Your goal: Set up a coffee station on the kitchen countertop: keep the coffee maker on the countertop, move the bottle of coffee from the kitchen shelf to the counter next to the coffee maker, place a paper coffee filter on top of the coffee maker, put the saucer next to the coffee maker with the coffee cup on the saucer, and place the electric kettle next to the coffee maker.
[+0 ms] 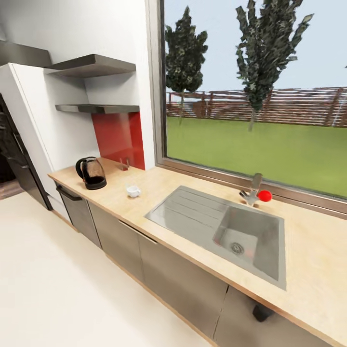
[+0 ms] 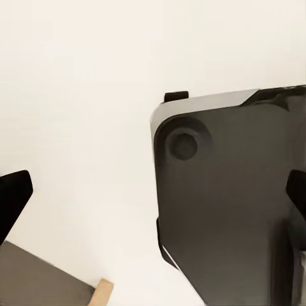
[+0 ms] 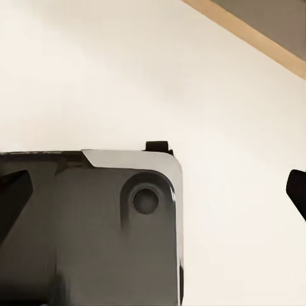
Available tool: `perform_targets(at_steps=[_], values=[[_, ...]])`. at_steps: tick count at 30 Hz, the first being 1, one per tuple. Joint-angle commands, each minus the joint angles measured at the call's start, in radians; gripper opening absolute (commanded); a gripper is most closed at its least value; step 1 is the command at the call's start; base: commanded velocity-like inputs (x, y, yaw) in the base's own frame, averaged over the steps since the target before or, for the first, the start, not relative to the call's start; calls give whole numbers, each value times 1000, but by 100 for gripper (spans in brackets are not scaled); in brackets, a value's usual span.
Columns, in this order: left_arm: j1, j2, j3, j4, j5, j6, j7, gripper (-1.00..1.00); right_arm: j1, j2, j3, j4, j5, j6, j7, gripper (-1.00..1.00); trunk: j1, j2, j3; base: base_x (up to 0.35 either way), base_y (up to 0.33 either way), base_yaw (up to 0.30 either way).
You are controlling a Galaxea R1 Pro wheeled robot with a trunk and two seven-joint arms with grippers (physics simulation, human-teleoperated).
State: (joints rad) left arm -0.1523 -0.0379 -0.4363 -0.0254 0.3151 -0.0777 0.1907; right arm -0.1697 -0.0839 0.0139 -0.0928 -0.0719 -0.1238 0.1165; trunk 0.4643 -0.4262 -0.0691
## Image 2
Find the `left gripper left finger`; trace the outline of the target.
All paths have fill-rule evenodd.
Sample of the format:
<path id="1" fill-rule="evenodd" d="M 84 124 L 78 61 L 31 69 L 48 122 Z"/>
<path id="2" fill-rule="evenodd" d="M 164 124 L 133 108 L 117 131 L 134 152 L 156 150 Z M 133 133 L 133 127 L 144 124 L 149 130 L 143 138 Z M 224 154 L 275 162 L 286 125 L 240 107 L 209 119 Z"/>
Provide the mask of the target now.
<path id="1" fill-rule="evenodd" d="M 33 194 L 27 170 L 0 177 L 0 246 Z"/>

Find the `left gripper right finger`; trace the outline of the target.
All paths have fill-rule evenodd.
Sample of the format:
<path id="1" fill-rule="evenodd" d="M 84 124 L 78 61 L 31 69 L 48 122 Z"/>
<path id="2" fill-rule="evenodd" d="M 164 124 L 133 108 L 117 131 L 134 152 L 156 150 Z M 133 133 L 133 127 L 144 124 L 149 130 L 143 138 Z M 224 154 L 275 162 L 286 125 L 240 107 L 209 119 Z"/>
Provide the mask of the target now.
<path id="1" fill-rule="evenodd" d="M 286 193 L 306 221 L 306 172 L 291 170 L 287 179 Z"/>

